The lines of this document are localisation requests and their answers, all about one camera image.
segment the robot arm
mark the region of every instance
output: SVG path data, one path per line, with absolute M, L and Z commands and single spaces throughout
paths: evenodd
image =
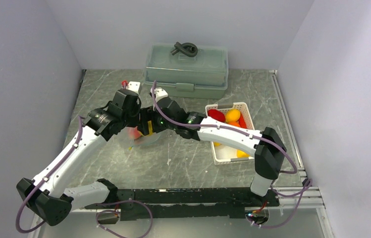
M 166 129 L 174 130 L 181 137 L 202 141 L 217 141 L 224 145 L 242 150 L 255 158 L 256 175 L 251 184 L 251 191 L 264 196 L 283 163 L 283 155 L 274 147 L 253 136 L 264 137 L 284 146 L 277 133 L 266 128 L 264 132 L 237 128 L 247 135 L 222 128 L 228 126 L 198 112 L 185 112 L 174 100 L 170 99 L 163 89 L 156 89 L 155 99 L 163 113 L 170 119 L 187 124 L 215 124 L 218 127 L 206 126 L 179 126 L 168 122 L 153 107 L 140 108 L 138 97 L 140 83 L 130 82 L 126 88 L 119 89 L 112 101 L 105 107 L 92 110 L 83 120 L 83 134 L 76 144 L 78 134 L 63 151 L 33 180 L 23 178 L 17 185 L 22 199 L 25 199 L 34 188 L 34 195 L 27 202 L 27 206 L 39 215 L 50 226 L 60 223 L 70 212 L 80 207 L 94 203 L 108 203 L 118 201 L 117 187 L 105 179 L 99 179 L 93 184 L 76 188 L 66 188 L 72 176 L 86 162 L 95 151 L 102 148 L 113 136 L 117 135 L 126 126 L 137 127 L 143 135 L 158 133 Z M 46 177 L 49 171 L 61 162 L 67 152 L 74 147 L 74 151 L 65 158 L 65 161 L 54 173 Z

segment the table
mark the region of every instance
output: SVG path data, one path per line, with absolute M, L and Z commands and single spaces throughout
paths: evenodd
M 121 81 L 144 82 L 142 70 L 87 70 L 79 91 L 68 129 L 66 144 L 77 132 L 77 116 L 103 107 L 121 87 Z M 229 87 L 220 100 L 176 98 L 186 111 L 204 113 L 207 104 L 247 103 L 255 129 L 274 128 L 282 138 L 289 155 L 296 153 L 275 85 L 268 70 L 231 69 Z M 140 94 L 142 107 L 152 104 L 150 86 Z M 93 183 L 106 178 L 118 188 L 196 188 L 248 187 L 254 175 L 254 162 L 230 165 L 213 164 L 209 142 L 186 140 L 173 131 L 164 131 L 151 145 L 133 147 L 122 143 L 124 137 L 113 136 L 75 175 L 69 187 Z M 283 170 L 291 170 L 288 161 Z M 298 174 L 281 174 L 276 186 L 301 186 Z

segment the storage box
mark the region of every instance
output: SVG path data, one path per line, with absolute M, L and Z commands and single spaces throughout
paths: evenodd
M 231 109 L 238 109 L 244 117 L 247 129 L 254 130 L 254 124 L 252 123 L 250 111 L 246 103 L 233 103 L 233 104 L 211 104 L 206 106 L 206 115 L 210 109 L 216 109 L 222 113 L 226 113 Z M 252 161 L 253 157 L 236 157 L 236 149 L 225 145 L 214 146 L 213 142 L 210 142 L 212 147 L 213 159 L 215 165 L 225 165 L 237 162 Z
M 174 44 L 152 46 L 145 70 L 145 84 L 158 82 L 170 96 L 221 99 L 227 89 L 228 62 L 224 47 L 197 46 L 195 57 L 172 55 Z

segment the container lid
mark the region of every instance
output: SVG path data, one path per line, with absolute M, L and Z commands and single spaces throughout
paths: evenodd
M 188 57 L 181 52 L 172 55 L 174 44 L 152 45 L 146 63 L 146 82 L 152 83 L 156 79 L 158 83 L 226 86 L 227 49 L 213 46 L 197 48 L 197 55 Z

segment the lid handle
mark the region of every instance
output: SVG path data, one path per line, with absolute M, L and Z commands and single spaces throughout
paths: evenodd
M 176 87 L 176 90 L 181 91 L 181 92 L 194 92 L 193 83 L 176 83 L 175 87 Z

